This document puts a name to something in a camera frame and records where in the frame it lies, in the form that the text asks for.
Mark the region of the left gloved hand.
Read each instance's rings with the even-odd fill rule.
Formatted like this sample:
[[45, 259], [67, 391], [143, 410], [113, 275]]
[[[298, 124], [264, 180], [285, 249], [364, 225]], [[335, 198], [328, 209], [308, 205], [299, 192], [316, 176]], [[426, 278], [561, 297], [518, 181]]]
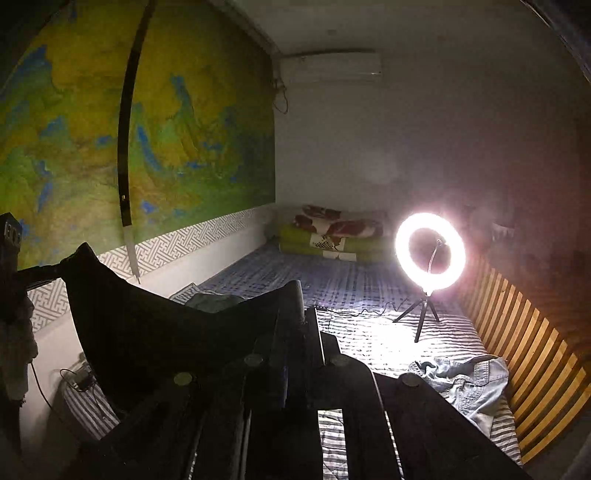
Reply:
[[26, 292], [11, 298], [1, 311], [1, 380], [10, 401], [22, 402], [28, 391], [28, 365], [38, 355]]

